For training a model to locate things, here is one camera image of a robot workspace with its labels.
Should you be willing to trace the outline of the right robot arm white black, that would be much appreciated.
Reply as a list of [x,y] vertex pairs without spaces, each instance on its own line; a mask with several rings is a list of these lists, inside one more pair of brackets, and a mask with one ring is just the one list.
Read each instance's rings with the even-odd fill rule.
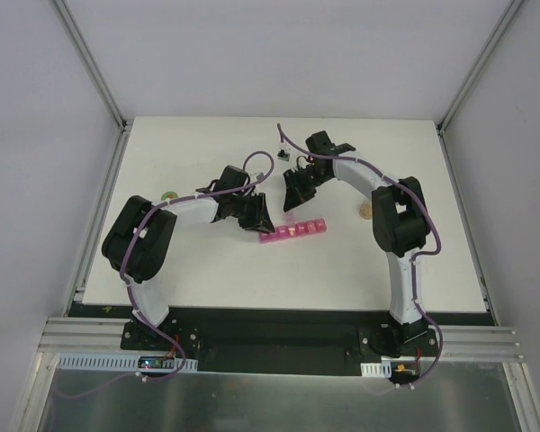
[[393,358],[407,355],[428,332],[419,298],[417,261],[433,229],[428,220],[419,180],[413,176],[395,181],[362,160],[356,148],[334,144],[325,131],[305,140],[307,165],[283,173],[288,212],[312,199],[331,179],[353,186],[368,199],[373,236],[386,253],[391,281],[391,303],[386,326],[369,338],[370,348]]

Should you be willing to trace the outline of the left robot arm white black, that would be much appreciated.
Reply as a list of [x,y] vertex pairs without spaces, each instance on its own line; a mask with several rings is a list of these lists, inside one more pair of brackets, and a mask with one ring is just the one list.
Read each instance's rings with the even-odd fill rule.
[[185,197],[152,202],[133,195],[122,207],[102,244],[102,255],[126,285],[140,337],[151,349],[166,348],[173,330],[159,273],[174,235],[228,217],[246,231],[273,233],[266,195],[242,168],[226,166],[220,178]]

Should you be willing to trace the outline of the pink weekly pill organizer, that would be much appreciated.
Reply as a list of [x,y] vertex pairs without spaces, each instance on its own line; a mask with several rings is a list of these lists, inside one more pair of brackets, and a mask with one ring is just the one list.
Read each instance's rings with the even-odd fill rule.
[[325,233],[328,229],[323,218],[304,221],[291,221],[290,223],[277,226],[274,232],[259,233],[258,241],[261,244],[297,239]]

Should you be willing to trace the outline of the green pill bottle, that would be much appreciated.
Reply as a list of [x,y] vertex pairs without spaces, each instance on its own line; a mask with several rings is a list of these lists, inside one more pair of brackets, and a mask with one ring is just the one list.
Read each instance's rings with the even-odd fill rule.
[[178,194],[174,191],[167,191],[165,193],[163,193],[161,195],[161,200],[162,201],[170,201],[170,200],[174,200],[178,197]]

